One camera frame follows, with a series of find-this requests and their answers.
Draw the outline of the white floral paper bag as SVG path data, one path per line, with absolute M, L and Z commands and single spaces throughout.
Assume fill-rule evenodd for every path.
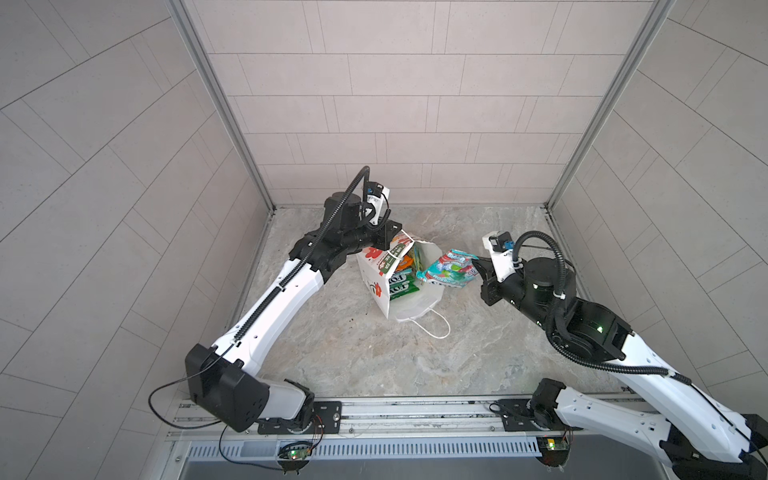
M 417 325 L 430 314 L 445 319 L 436 310 L 444 287 L 422 278 L 442 255 L 437 245 L 399 232 L 388 249 L 366 247 L 356 258 L 363 282 L 384 316 Z

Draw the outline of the orange Fox's fruits candy packet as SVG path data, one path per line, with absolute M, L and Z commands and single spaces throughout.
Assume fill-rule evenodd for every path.
M 411 252 L 408 252 L 403 256 L 403 258 L 399 261 L 395 272 L 399 273 L 402 271 L 409 270 L 413 267 L 414 264 L 414 258 Z

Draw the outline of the teal mint blossom candy packet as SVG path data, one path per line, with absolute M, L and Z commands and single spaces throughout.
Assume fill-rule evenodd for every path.
M 475 255 L 452 249 L 426 270 L 419 271 L 417 278 L 422 282 L 443 287 L 463 288 L 478 276 L 473 265 L 476 259 Z

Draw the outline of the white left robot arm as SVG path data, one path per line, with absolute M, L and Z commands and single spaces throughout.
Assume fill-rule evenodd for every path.
M 402 225 L 390 219 L 389 189 L 372 182 L 362 195 L 334 193 L 324 204 L 321 226 L 289 253 L 270 288 L 209 347 L 186 355 L 192 401 L 235 432 L 268 420 L 302 431 L 312 420 L 314 395 L 297 382 L 262 380 L 270 349 L 302 306 L 348 256 L 366 247 L 388 250 Z

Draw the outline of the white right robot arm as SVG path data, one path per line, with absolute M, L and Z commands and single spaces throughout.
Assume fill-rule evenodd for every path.
M 579 297 L 575 273 L 561 255 L 525 260 L 495 252 L 472 264 L 487 305 L 511 305 L 543 330 L 558 354 L 613 375 L 655 410 L 617 406 L 545 378 L 527 407 L 537 427 L 601 434 L 655 457 L 680 479 L 766 478 L 766 420 L 719 404 L 612 310 Z

